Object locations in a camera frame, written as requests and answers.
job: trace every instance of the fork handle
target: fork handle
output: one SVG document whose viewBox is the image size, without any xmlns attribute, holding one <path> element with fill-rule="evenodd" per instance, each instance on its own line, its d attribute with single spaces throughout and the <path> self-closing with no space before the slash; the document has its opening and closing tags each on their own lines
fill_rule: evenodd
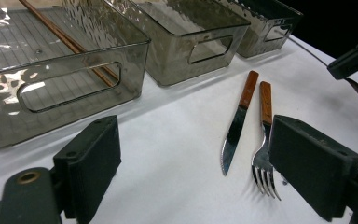
<svg viewBox="0 0 358 224">
<path fill-rule="evenodd" d="M 260 82 L 261 122 L 272 125 L 271 84 Z"/>
</svg>

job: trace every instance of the white surface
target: white surface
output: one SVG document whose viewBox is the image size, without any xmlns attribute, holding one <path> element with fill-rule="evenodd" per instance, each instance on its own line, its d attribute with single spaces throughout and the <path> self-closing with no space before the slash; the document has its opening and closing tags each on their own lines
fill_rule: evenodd
<svg viewBox="0 0 358 224">
<path fill-rule="evenodd" d="M 258 83 L 271 83 L 273 114 L 301 119 L 358 152 L 357 93 L 288 40 L 280 50 L 235 56 L 229 67 L 165 89 L 145 74 L 140 98 L 0 150 L 0 198 L 9 177 L 51 168 L 52 157 L 90 122 L 116 114 L 122 163 L 91 223 L 327 223 L 279 173 L 281 202 L 255 187 L 250 162 L 261 141 L 258 84 L 230 170 L 222 175 L 220 150 L 250 70 L 260 74 Z M 358 73 L 351 78 L 358 82 Z M 347 224 L 350 217 L 347 209 L 333 223 Z"/>
</svg>

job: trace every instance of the transparent gray bin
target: transparent gray bin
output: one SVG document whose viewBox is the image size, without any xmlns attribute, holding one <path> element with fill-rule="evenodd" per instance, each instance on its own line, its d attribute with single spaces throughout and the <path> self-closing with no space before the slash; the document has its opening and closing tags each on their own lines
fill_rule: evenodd
<svg viewBox="0 0 358 224">
<path fill-rule="evenodd" d="M 276 0 L 217 0 L 251 25 L 237 53 L 250 58 L 281 49 L 303 14 Z"/>
<path fill-rule="evenodd" d="M 150 38 L 146 71 L 171 86 L 228 66 L 249 22 L 214 0 L 106 0 Z"/>
<path fill-rule="evenodd" d="M 84 51 L 69 50 L 25 7 L 0 8 L 0 148 L 141 94 L 150 39 L 108 5 L 59 4 L 38 10 Z"/>
</svg>

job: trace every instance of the fork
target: fork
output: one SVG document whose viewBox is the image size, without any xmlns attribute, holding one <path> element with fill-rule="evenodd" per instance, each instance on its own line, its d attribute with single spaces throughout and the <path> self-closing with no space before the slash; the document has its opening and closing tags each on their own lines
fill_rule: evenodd
<svg viewBox="0 0 358 224">
<path fill-rule="evenodd" d="M 273 169 L 269 162 L 269 133 L 272 125 L 271 85 L 265 81 L 260 83 L 261 127 L 263 143 L 252 159 L 252 173 L 255 183 L 262 194 L 266 193 L 281 200 L 275 189 Z"/>
</svg>

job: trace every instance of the steak knife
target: steak knife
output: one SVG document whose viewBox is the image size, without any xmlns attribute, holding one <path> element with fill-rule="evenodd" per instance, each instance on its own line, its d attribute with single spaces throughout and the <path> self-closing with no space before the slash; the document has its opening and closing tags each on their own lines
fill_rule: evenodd
<svg viewBox="0 0 358 224">
<path fill-rule="evenodd" d="M 234 119 L 228 129 L 226 140 L 223 144 L 222 153 L 220 155 L 220 165 L 222 167 L 223 175 L 227 175 L 232 158 L 234 157 L 237 144 L 241 137 L 243 123 L 245 122 L 246 112 L 252 100 L 252 95 L 255 90 L 255 84 L 258 79 L 258 73 L 250 71 L 246 79 L 245 87 L 242 91 L 242 96 L 235 112 Z"/>
</svg>

